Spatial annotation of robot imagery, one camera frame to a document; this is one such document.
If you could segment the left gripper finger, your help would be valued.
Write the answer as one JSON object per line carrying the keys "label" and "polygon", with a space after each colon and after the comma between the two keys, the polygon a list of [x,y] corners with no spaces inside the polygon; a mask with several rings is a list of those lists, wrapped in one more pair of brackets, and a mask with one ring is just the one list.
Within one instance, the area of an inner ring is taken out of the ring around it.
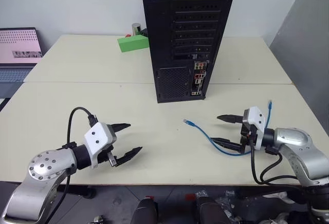
{"label": "left gripper finger", "polygon": [[128,124],[128,123],[117,123],[117,124],[111,124],[111,129],[113,132],[116,133],[116,132],[126,129],[130,126],[131,126],[131,124]]}
{"label": "left gripper finger", "polygon": [[131,151],[129,152],[126,152],[122,157],[120,158],[117,158],[115,157],[116,159],[116,165],[115,167],[118,167],[128,161],[130,161],[131,159],[133,159],[140,151],[142,150],[142,147],[139,146],[139,147],[136,147],[136,148],[133,148]]}

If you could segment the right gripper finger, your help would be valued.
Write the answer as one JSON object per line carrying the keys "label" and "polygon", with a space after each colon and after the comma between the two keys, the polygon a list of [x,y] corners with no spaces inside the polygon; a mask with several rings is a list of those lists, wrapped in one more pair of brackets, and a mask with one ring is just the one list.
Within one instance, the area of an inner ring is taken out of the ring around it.
{"label": "right gripper finger", "polygon": [[236,151],[240,154],[243,153],[243,146],[241,144],[233,143],[230,140],[224,139],[224,138],[211,138],[211,140],[215,144],[217,144],[221,147],[227,148],[227,149],[232,150],[232,151]]}
{"label": "right gripper finger", "polygon": [[237,115],[220,115],[217,116],[219,120],[222,120],[227,123],[243,123],[243,116],[237,116]]}

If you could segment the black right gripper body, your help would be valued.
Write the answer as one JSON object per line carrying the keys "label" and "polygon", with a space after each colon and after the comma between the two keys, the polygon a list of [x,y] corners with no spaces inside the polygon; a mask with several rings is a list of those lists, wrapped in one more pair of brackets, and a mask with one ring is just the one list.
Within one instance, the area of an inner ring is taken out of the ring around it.
{"label": "black right gripper body", "polygon": [[255,145],[257,142],[257,128],[255,125],[250,125],[250,124],[242,124],[241,127],[241,139],[240,139],[240,145],[241,145],[241,149],[240,149],[240,153],[241,154],[245,154],[245,149],[246,146],[252,146]]}

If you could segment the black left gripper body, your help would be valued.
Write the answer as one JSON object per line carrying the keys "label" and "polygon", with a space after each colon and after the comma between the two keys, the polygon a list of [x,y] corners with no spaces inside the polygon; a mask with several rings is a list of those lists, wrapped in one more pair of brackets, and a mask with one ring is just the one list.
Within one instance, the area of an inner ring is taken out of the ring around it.
{"label": "black left gripper body", "polygon": [[108,161],[112,167],[117,167],[119,165],[116,157],[113,155],[112,150],[114,149],[113,144],[116,142],[116,132],[120,131],[120,124],[106,124],[109,132],[110,139],[109,145],[106,145],[104,149],[97,156],[98,163],[103,163]]}

